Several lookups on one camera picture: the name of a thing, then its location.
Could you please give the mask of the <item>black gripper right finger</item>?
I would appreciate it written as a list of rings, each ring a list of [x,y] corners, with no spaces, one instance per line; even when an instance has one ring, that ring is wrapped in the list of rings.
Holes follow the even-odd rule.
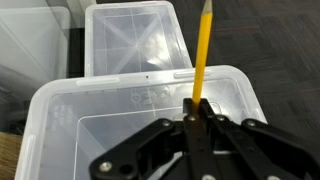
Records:
[[[216,151],[231,151],[239,158],[248,180],[320,180],[319,143],[286,132],[257,119],[240,124],[216,114],[206,99],[199,114],[207,121]]]

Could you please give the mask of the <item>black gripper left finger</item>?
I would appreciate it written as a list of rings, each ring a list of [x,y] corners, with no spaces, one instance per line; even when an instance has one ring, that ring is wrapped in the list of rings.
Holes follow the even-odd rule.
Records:
[[[159,180],[213,176],[213,109],[206,99],[194,108],[186,98],[183,112],[181,120],[158,119],[94,159],[89,165],[91,180],[147,180],[165,164],[170,167]]]

